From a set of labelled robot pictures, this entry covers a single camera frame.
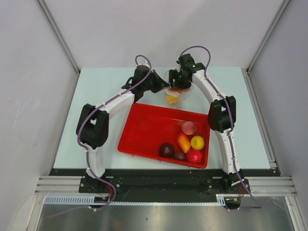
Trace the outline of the clear zip top bag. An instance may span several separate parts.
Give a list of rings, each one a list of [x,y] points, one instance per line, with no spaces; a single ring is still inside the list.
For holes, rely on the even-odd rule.
[[[166,71],[166,73],[164,75],[164,80],[166,82],[168,82],[168,72],[169,72],[169,70]],[[180,96],[180,101],[179,101],[178,104],[175,104],[175,105],[170,105],[168,103],[167,104],[171,107],[180,107],[181,102],[189,95],[189,92],[191,91],[191,89],[192,89],[192,84],[190,86],[190,89],[187,90],[187,91],[176,91],[175,89],[172,89],[170,86],[168,88],[164,89],[163,91],[165,93],[165,100],[166,100],[167,94],[174,95],[174,96],[177,96],[177,95]]]

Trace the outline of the yellow fake lemon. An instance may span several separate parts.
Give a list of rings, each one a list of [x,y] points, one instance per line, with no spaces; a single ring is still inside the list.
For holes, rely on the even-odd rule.
[[[202,150],[205,146],[205,140],[201,136],[194,136],[191,139],[191,147],[196,150]]]

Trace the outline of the pink fake peach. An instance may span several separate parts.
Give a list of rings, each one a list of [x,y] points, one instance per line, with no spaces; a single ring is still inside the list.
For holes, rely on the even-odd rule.
[[[196,125],[191,121],[186,121],[181,125],[181,130],[184,134],[190,136],[196,131]]]

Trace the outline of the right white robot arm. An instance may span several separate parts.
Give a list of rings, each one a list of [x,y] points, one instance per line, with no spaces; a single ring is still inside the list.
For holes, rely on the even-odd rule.
[[[224,171],[221,187],[225,192],[233,193],[243,182],[233,135],[236,99],[234,96],[224,94],[207,73],[208,66],[196,63],[189,53],[180,55],[177,64],[177,70],[170,70],[168,81],[171,87],[179,90],[188,84],[196,85],[210,103],[207,119],[211,130],[217,136],[221,151]]]

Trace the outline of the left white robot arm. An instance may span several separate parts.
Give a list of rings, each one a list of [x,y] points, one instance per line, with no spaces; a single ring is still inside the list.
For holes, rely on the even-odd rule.
[[[76,129],[77,143],[85,149],[86,173],[92,177],[89,186],[95,192],[102,192],[106,185],[110,185],[102,178],[105,167],[96,154],[97,149],[108,139],[109,121],[121,110],[141,99],[146,91],[157,93],[169,86],[170,84],[152,69],[150,63],[145,62],[136,66],[133,76],[126,81],[117,95],[98,106],[83,106]]]

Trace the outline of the red fake apple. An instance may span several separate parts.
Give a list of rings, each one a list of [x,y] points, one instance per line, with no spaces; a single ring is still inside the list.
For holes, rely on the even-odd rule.
[[[203,158],[201,151],[190,149],[186,154],[186,159],[190,163],[199,163]]]

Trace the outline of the yellow fake apple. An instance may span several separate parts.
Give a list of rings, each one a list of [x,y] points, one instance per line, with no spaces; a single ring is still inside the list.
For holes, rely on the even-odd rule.
[[[167,94],[166,95],[166,101],[170,105],[178,104],[179,101],[180,101],[180,96],[179,95],[174,96],[174,95]]]

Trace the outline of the dark purple fake fruit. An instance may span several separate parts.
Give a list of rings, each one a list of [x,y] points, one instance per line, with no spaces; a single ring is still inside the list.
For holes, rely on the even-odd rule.
[[[159,147],[159,156],[163,158],[171,158],[175,152],[174,145],[171,143],[162,143]]]

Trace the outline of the dark maroon fake fig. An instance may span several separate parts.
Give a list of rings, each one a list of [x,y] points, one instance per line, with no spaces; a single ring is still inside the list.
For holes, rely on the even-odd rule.
[[[186,154],[184,152],[175,152],[173,154],[173,159],[178,161],[186,161]]]

